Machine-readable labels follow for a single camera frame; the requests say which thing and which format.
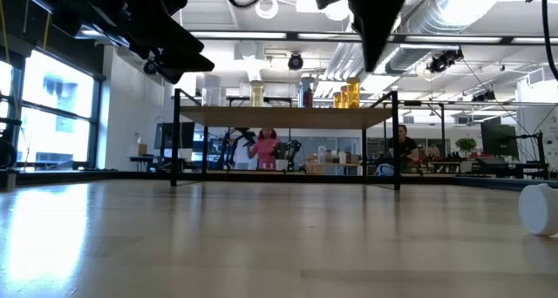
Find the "yellow container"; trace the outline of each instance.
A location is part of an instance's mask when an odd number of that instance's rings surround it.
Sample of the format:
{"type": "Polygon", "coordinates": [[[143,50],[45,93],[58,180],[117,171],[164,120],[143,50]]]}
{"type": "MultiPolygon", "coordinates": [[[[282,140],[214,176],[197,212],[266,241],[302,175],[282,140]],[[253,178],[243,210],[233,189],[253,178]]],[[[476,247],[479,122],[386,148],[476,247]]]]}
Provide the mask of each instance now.
{"type": "Polygon", "coordinates": [[[341,108],[341,92],[333,93],[333,107],[341,108]]]}
{"type": "Polygon", "coordinates": [[[252,89],[250,100],[253,107],[263,107],[263,82],[258,80],[250,81],[252,89]]]}
{"type": "Polygon", "coordinates": [[[339,108],[349,107],[349,86],[344,85],[341,87],[341,106],[339,108]]]}
{"type": "Polygon", "coordinates": [[[360,108],[360,78],[347,80],[349,105],[348,108],[360,108]]]}

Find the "computer screen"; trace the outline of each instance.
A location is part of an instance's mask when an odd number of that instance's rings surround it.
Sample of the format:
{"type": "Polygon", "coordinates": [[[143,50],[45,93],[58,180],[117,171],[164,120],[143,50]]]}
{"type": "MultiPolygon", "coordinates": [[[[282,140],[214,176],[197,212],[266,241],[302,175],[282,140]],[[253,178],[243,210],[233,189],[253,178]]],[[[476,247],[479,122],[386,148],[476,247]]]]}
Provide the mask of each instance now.
{"type": "MultiPolygon", "coordinates": [[[[180,123],[180,139],[179,149],[192,149],[194,143],[194,122],[180,123]]],[[[155,149],[172,149],[173,148],[173,123],[158,123],[157,132],[155,133],[155,149]]]]}
{"type": "Polygon", "coordinates": [[[517,139],[515,138],[515,127],[510,125],[498,125],[482,123],[480,126],[482,134],[483,152],[494,156],[512,156],[519,158],[517,151],[517,139]]]}

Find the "man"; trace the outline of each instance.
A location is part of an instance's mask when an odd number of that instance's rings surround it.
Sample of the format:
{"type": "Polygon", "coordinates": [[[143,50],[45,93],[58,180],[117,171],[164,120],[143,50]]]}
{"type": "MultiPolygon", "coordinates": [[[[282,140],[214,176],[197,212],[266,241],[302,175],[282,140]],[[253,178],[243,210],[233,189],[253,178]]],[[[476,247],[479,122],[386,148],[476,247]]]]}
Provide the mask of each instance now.
{"type": "MultiPolygon", "coordinates": [[[[419,161],[419,149],[415,140],[407,137],[407,126],[399,125],[398,131],[398,144],[399,157],[403,161],[411,160],[413,162],[419,161]]],[[[388,151],[393,158],[393,138],[388,142],[388,151]]]]}

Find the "ductwork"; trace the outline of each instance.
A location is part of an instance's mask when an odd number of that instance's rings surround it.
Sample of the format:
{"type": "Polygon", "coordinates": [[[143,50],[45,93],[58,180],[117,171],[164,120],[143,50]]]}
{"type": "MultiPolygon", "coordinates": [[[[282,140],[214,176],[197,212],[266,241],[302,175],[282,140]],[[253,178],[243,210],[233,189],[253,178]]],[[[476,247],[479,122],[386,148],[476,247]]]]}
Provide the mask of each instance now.
{"type": "MultiPolygon", "coordinates": [[[[404,34],[458,34],[481,19],[498,0],[426,0],[402,26],[404,34]]],[[[390,74],[409,71],[430,50],[399,46],[399,51],[385,65],[390,74]]]]}

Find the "green plant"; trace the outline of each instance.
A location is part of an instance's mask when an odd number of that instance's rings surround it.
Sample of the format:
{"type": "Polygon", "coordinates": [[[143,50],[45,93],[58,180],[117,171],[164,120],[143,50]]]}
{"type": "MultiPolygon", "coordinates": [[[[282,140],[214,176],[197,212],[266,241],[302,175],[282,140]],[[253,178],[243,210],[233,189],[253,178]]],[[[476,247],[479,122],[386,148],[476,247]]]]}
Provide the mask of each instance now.
{"type": "Polygon", "coordinates": [[[477,147],[477,141],[475,141],[473,138],[461,138],[455,141],[455,145],[465,156],[468,152],[477,147]]]}

